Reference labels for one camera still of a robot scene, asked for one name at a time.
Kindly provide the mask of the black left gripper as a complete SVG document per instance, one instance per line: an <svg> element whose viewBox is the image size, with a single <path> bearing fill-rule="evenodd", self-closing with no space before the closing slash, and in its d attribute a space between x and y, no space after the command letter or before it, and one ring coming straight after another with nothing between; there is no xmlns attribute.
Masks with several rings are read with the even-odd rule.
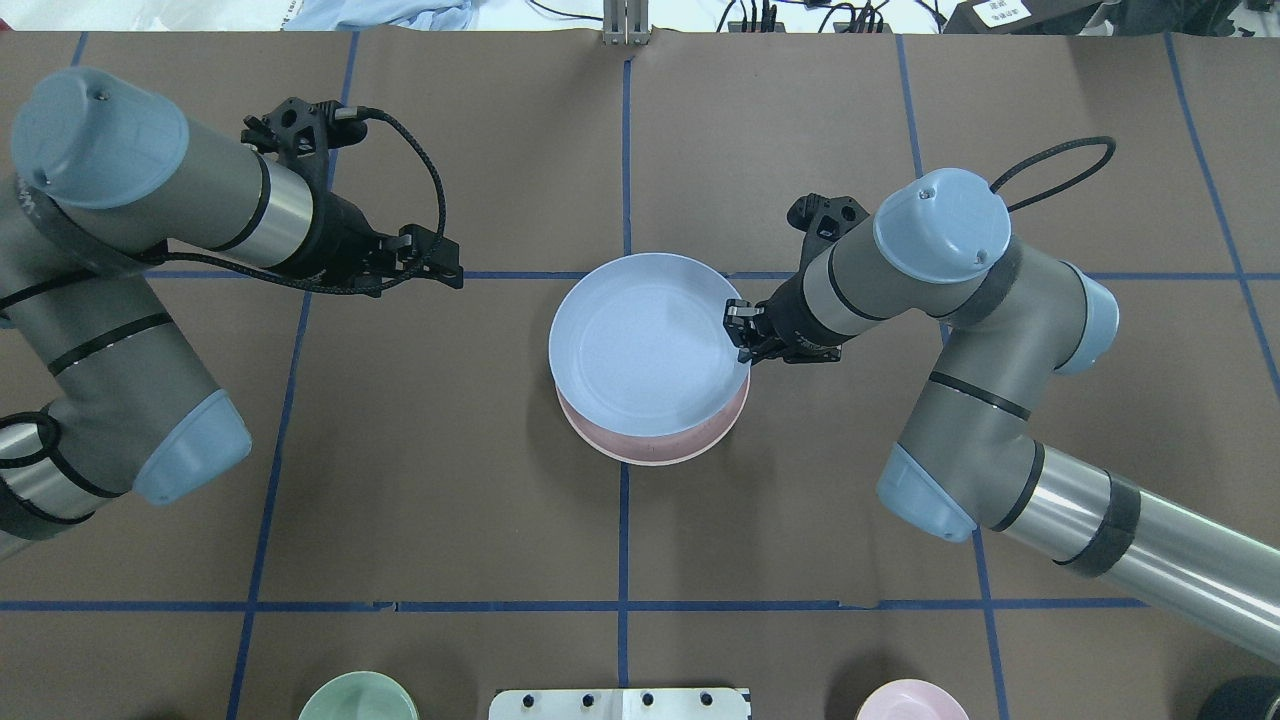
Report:
<svg viewBox="0 0 1280 720"><path fill-rule="evenodd" d="M314 228L294 252L294 277L332 290L372 293L415 269L452 290L465 287L462 266L440 265L449 241L438 231L407 224L393 234L375 231L364 213L335 193L317 205Z"/></svg>

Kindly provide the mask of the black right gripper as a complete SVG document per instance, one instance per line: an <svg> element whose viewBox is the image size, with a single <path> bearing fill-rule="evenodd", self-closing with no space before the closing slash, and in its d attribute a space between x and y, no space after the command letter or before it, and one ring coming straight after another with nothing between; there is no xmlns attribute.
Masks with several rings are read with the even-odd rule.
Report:
<svg viewBox="0 0 1280 720"><path fill-rule="evenodd" d="M809 309L803 278L794 275L772 296L756 304L741 299L724 302L724 328L748 329L736 361L756 365L765 360L787 364L837 363L844 337L822 325Z"/></svg>

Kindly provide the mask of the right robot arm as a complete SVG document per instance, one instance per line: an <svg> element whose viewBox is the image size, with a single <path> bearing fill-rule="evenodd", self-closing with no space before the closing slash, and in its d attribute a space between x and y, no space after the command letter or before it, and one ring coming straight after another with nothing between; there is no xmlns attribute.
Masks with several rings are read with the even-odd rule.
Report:
<svg viewBox="0 0 1280 720"><path fill-rule="evenodd" d="M1030 436L1050 378L1114 343L1106 287L1021 242L970 170L929 172L876 211L812 193L787 220L805 234L797 272L767 300L724 302L739 361L835 363L909 311L948 328L877 482L891 512L950 542L1004 533L1277 661L1275 548Z"/></svg>

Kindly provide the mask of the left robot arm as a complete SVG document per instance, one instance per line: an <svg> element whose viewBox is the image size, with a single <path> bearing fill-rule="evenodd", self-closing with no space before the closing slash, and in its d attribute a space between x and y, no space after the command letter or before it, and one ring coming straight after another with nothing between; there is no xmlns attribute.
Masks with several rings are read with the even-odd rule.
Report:
<svg viewBox="0 0 1280 720"><path fill-rule="evenodd" d="M229 393L147 273L197 263L302 292L378 297L412 279L465 283L436 224L375 231L329 186L332 152L389 113L288 97L238 138L170 99L92 67L41 79L12 128L3 182L3 327L61 396L3 418L3 557L136 493L170 503L251 452Z"/></svg>

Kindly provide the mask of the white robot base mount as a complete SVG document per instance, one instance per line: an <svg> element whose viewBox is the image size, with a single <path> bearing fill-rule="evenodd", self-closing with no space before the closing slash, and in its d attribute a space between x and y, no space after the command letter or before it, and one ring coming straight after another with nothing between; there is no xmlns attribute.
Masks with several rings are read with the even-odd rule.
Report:
<svg viewBox="0 0 1280 720"><path fill-rule="evenodd" d="M748 689L512 689L492 700L489 719L751 719Z"/></svg>

